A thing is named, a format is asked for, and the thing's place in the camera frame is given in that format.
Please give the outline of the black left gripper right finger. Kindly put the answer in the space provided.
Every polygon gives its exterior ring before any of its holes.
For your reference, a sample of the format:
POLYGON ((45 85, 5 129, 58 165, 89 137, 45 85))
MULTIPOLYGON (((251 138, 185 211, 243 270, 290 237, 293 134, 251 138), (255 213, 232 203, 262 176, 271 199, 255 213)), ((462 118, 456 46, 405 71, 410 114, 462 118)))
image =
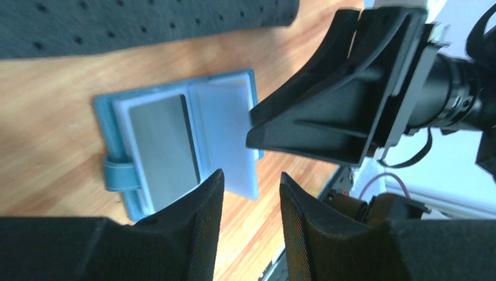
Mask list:
POLYGON ((494 220, 356 221, 280 181, 290 280, 494 280, 494 220))

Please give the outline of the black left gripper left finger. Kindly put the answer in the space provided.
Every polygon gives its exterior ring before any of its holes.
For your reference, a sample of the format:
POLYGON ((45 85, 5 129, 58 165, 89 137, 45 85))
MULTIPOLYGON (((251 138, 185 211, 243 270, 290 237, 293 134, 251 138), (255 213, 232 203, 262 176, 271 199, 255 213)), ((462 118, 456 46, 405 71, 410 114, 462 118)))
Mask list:
POLYGON ((225 178, 134 225, 106 217, 1 218, 2 280, 212 280, 225 178))

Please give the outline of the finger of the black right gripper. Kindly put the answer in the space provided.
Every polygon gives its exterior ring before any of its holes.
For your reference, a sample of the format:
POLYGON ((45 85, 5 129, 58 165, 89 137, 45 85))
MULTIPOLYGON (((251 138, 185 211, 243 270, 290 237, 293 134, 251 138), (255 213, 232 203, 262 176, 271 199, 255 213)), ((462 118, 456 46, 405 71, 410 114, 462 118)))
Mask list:
POLYGON ((359 11, 347 59, 280 114, 253 124, 248 148, 359 166, 388 103, 402 94, 427 11, 382 6, 359 11))
POLYGON ((262 124, 280 114, 343 64, 348 57, 359 15, 360 12, 354 9, 336 11, 323 41, 307 63, 250 111, 253 124, 262 124))

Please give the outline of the teal leather card holder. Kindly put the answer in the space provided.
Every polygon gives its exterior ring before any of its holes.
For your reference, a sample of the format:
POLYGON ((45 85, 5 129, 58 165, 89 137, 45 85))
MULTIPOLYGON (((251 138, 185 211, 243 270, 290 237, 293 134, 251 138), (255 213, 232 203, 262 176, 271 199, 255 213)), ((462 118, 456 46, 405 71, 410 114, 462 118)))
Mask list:
POLYGON ((246 146, 257 103, 251 69, 96 97, 107 148, 105 188, 121 195, 134 222, 192 192, 218 169, 226 191, 258 199, 256 162, 263 151, 246 146))

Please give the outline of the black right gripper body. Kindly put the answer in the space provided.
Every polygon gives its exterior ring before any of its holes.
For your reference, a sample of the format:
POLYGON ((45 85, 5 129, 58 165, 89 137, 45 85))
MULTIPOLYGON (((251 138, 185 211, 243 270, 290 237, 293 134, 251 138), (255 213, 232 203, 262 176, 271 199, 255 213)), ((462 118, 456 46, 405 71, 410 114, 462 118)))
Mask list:
POLYGON ((390 148, 402 135, 439 128, 448 135, 480 131, 481 152, 495 151, 495 29, 480 19, 466 40, 468 59, 434 54, 424 44, 426 62, 414 61, 402 94, 388 103, 373 138, 377 148, 390 148))

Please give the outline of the grey card in holder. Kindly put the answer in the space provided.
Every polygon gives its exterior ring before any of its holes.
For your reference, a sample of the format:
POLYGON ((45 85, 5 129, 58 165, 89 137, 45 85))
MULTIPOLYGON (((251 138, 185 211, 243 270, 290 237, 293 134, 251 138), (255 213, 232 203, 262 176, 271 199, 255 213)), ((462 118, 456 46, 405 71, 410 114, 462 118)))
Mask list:
POLYGON ((134 98, 122 107, 147 210, 158 212, 200 181, 185 95, 155 94, 134 98))

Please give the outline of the dark grey dotted cloth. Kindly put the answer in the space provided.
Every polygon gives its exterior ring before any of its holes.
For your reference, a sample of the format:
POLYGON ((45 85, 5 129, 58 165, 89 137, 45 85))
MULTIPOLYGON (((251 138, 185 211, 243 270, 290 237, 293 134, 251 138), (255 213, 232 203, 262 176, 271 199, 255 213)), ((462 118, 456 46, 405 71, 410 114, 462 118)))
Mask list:
POLYGON ((1 59, 86 56, 289 26, 298 1, 2 1, 1 59))

